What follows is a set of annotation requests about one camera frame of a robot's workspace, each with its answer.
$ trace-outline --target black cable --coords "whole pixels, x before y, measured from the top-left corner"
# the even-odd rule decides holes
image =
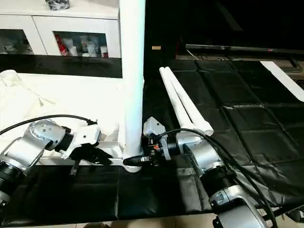
[[[250,194],[250,191],[249,191],[249,189],[245,186],[245,184],[242,182],[242,181],[240,181],[238,178],[235,178],[234,179],[247,193],[249,193]],[[264,205],[264,203],[258,198],[258,197],[256,197],[256,196],[254,196],[253,194],[250,194],[250,196],[261,206],[261,208],[262,209],[264,209],[265,210],[265,205]]]
[[[237,167],[241,173],[245,176],[245,178],[250,182],[250,184],[252,185],[252,187],[257,191],[257,193],[259,194],[260,198],[262,199],[262,201],[264,202],[265,205],[261,205],[261,206],[264,206],[265,209],[266,209],[266,213],[269,214],[270,216],[270,219],[272,221],[272,227],[273,228],[277,228],[277,223],[276,223],[276,217],[269,205],[269,202],[268,200],[265,198],[265,196],[263,195],[262,191],[260,190],[260,188],[257,186],[256,183],[253,182],[253,180],[249,177],[249,174],[248,174],[248,171],[243,168],[241,165],[239,165],[239,163],[235,160],[235,158],[226,150],[226,148],[220,144],[217,140],[211,138],[210,136],[207,136],[205,135],[204,133],[202,133],[201,131],[198,131],[198,130],[194,130],[194,129],[187,129],[187,128],[180,128],[180,129],[174,129],[174,130],[170,130],[170,131],[167,131],[167,132],[164,132],[164,133],[161,133],[159,135],[157,135],[155,137],[155,139],[160,139],[161,137],[163,137],[164,135],[168,135],[170,133],[177,133],[177,132],[180,132],[180,131],[186,131],[186,132],[192,132],[192,133],[195,133],[199,136],[201,136],[202,138],[204,138],[207,142],[210,143],[210,145],[213,147],[213,148],[217,148],[217,149],[221,149],[225,155],[229,158],[229,160],[227,160],[227,162],[231,165],[231,166],[235,166]]]
[[[57,115],[45,115],[45,116],[41,116],[41,117],[37,117],[37,118],[33,118],[33,119],[29,119],[29,120],[25,120],[22,121],[20,123],[14,124],[10,127],[7,127],[5,129],[3,129],[2,131],[0,131],[0,135],[4,134],[5,132],[8,132],[16,127],[25,125],[25,124],[29,124],[31,122],[34,121],[38,121],[38,120],[44,120],[44,119],[49,119],[49,118],[55,118],[55,117],[68,117],[68,118],[75,118],[75,119],[79,119],[79,120],[84,120],[87,122],[88,125],[94,124],[96,122],[89,120],[87,118],[81,117],[81,116],[77,116],[77,115],[66,115],[66,114],[57,114]]]

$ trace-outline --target silver robotic arm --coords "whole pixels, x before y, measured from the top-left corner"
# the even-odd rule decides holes
[[[148,153],[128,158],[124,164],[160,166],[170,160],[171,155],[180,153],[195,169],[209,196],[209,203],[217,214],[213,221],[215,228],[268,227],[254,200],[235,182],[235,173],[228,170],[213,146],[192,132],[177,133],[174,142],[165,135],[157,137],[164,132],[164,126],[149,118],[143,129],[149,138]]]
[[[0,208],[9,202],[10,195],[39,161],[44,150],[55,150],[62,159],[111,164],[111,155],[96,148],[100,135],[97,123],[71,133],[69,128],[49,119],[32,122],[24,135],[13,140],[0,154]]]

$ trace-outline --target red bottle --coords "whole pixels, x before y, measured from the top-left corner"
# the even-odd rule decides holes
[[[60,53],[62,56],[67,56],[68,55],[68,50],[66,49],[66,46],[64,46],[64,44],[61,42],[61,38],[59,37],[59,35],[55,35],[56,40],[57,40],[57,44],[60,50]]]

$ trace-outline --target black plastic sheet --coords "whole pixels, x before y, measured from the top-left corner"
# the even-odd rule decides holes
[[[121,77],[118,59],[0,57],[21,73]],[[273,206],[304,204],[304,104],[259,62],[145,62],[143,122],[155,117],[178,128],[159,74],[169,66],[204,118],[213,137],[248,169]],[[193,170],[175,167],[36,166],[1,214],[3,226],[51,225],[210,212]],[[250,185],[239,174],[244,184]]]

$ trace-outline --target white pvc pipe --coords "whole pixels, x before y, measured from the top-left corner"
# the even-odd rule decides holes
[[[188,117],[186,110],[182,106],[181,100],[179,99],[177,93],[174,90],[174,87],[168,76],[168,71],[165,68],[161,67],[160,74],[161,74],[163,83],[166,87],[166,90],[167,90],[168,96],[170,98],[171,104],[173,106],[173,109],[175,111],[177,120],[179,121],[180,127],[181,128],[194,128],[194,125],[191,122],[190,118]]]
[[[202,130],[206,135],[212,135],[213,128],[211,127],[209,122],[207,122],[200,114],[195,104],[191,101],[187,92],[181,86],[180,82],[177,80],[171,69],[169,67],[166,67],[165,70],[167,71],[167,76],[171,81],[178,97],[180,98],[194,125],[197,127],[197,129]]]
[[[145,0],[120,0],[119,4],[125,159],[141,154]]]

